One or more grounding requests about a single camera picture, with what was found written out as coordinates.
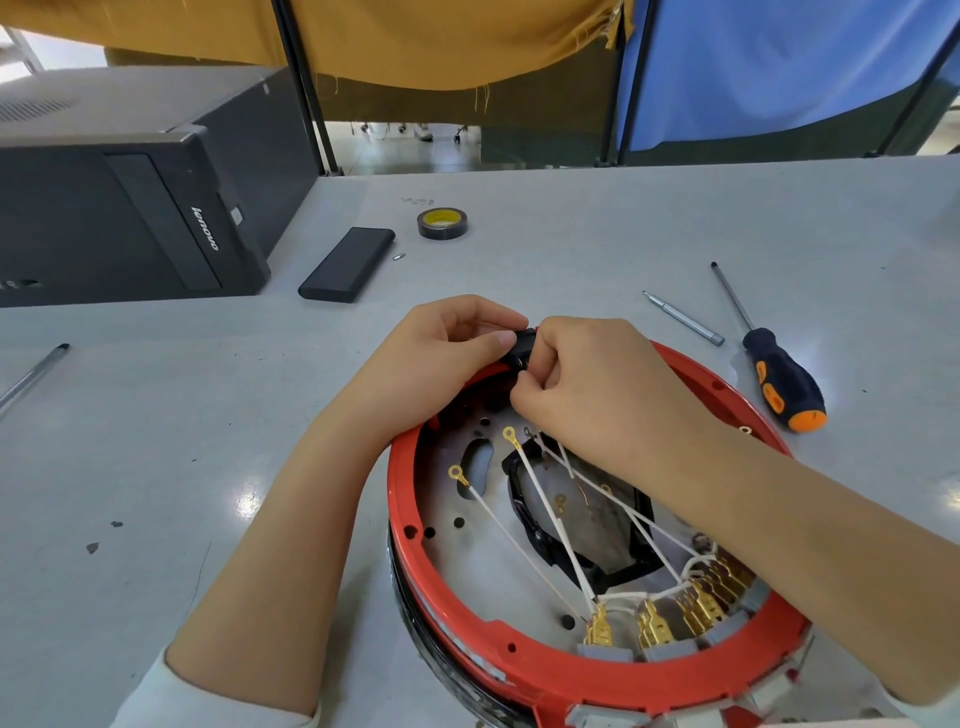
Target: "right hand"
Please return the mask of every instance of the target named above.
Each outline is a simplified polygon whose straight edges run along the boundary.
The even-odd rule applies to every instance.
[[[724,429],[622,319],[546,319],[511,402],[580,457],[667,505],[667,491],[696,477],[692,466],[703,466]]]

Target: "blue curtain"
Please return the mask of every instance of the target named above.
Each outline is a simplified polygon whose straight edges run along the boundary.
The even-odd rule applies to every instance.
[[[637,0],[617,145],[645,14]],[[660,0],[630,151],[781,132],[870,104],[916,83],[958,19],[960,0]]]

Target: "lenovo logo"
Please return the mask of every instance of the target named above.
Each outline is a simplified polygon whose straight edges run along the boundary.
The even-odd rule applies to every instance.
[[[210,228],[206,226],[206,221],[204,220],[204,211],[199,207],[190,207],[193,210],[193,216],[197,218],[197,222],[200,223],[200,229],[204,231],[206,239],[210,241],[210,247],[215,251],[219,251],[220,248],[217,246],[217,241],[213,239],[213,235],[210,234]]]

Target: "orange and black screwdriver handle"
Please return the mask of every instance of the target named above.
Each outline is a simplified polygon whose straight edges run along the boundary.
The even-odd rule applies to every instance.
[[[769,328],[754,328],[743,337],[756,369],[760,392],[777,421],[794,432],[813,432],[827,424],[820,387],[806,369],[777,344]]]

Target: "computer tower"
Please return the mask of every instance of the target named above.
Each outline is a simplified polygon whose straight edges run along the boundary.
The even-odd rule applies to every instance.
[[[317,175],[286,68],[0,85],[0,306],[255,294]]]

